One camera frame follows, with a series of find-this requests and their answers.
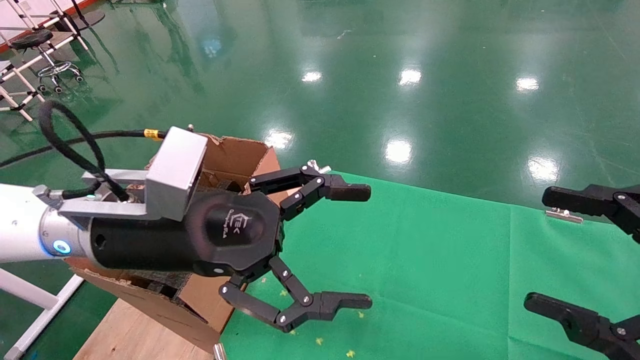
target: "yellow cable label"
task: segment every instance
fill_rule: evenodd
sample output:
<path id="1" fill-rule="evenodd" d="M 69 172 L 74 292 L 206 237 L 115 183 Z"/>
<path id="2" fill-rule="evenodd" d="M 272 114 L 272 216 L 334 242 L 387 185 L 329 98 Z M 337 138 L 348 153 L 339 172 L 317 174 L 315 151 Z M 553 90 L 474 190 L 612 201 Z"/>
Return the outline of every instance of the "yellow cable label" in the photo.
<path id="1" fill-rule="evenodd" d="M 156 129 L 145 129 L 145 138 L 150 138 L 156 142 L 162 141 L 162 139 L 158 137 L 158 130 Z"/>

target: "black stool seat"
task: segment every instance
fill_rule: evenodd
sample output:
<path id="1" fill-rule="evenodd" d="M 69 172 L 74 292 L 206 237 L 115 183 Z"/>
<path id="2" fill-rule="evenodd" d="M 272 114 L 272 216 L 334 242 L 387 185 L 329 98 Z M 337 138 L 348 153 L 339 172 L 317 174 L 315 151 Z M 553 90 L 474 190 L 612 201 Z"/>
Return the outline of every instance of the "black stool seat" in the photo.
<path id="1" fill-rule="evenodd" d="M 25 50 L 31 47 L 40 46 L 53 37 L 53 33 L 47 29 L 34 31 L 23 37 L 20 37 L 11 42 L 11 47 L 16 50 Z"/>

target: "cardboard flap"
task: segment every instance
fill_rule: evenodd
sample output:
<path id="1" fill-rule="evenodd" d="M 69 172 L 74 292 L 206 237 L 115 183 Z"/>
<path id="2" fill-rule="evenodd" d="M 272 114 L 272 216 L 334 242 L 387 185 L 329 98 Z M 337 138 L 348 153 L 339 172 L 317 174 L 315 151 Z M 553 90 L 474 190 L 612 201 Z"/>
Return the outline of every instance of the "cardboard flap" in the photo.
<path id="1" fill-rule="evenodd" d="M 276 151 L 273 147 L 270 147 L 267 150 L 267 153 L 262 157 L 260 163 L 255 168 L 253 175 L 262 175 L 272 171 L 280 170 L 280 163 L 278 162 L 278 157 L 276 156 Z M 249 184 L 246 185 L 247 192 L 249 190 Z M 280 206 L 280 201 L 283 201 L 287 197 L 287 192 L 279 192 L 272 193 L 269 195 L 269 199 L 275 202 L 276 205 Z"/>
<path id="2" fill-rule="evenodd" d="M 207 137 L 207 152 L 202 160 L 206 170 L 251 176 L 268 149 L 255 140 Z"/>
<path id="3" fill-rule="evenodd" d="M 222 332 L 233 310 L 231 305 L 222 301 L 218 295 L 220 286 L 228 277 L 204 277 L 192 274 L 187 284 L 178 293 L 193 311 L 209 322 L 215 331 Z"/>
<path id="4" fill-rule="evenodd" d="M 92 263 L 91 260 L 87 258 L 77 258 L 71 257 L 64 259 L 64 262 L 71 266 L 71 270 L 88 270 L 94 274 L 99 274 L 104 277 L 110 277 L 116 280 L 120 280 L 123 277 L 126 277 L 126 272 L 124 270 L 115 270 L 115 269 L 107 269 L 101 266 Z"/>
<path id="5" fill-rule="evenodd" d="M 185 340 L 207 352 L 213 351 L 213 345 L 220 339 L 218 331 L 210 327 L 184 306 L 170 302 L 167 297 L 146 289 L 133 286 L 130 281 L 114 280 L 89 270 L 72 270 L 83 279 L 106 290 L 131 306 L 161 323 Z"/>

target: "blue indicator light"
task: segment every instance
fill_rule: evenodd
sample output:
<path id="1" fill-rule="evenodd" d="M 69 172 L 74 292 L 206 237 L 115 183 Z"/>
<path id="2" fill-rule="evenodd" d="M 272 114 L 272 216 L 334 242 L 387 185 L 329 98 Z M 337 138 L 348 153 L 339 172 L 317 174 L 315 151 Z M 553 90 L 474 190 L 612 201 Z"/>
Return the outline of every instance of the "blue indicator light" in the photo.
<path id="1" fill-rule="evenodd" d="M 60 254 L 67 255 L 71 252 L 71 246 L 67 244 L 64 240 L 56 240 L 53 242 L 53 248 L 56 249 Z"/>

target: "metal clip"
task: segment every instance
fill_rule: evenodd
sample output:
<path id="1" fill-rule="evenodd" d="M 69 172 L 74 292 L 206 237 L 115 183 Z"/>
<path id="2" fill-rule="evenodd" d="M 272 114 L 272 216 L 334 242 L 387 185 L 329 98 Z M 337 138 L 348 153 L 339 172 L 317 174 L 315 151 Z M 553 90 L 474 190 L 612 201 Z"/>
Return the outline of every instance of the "metal clip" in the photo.
<path id="1" fill-rule="evenodd" d="M 569 210 L 562 210 L 560 208 L 551 208 L 551 210 L 546 210 L 545 214 L 547 214 L 548 217 L 575 222 L 576 224 L 582 224 L 582 222 L 584 221 L 584 219 L 582 219 L 581 217 L 571 215 Z"/>

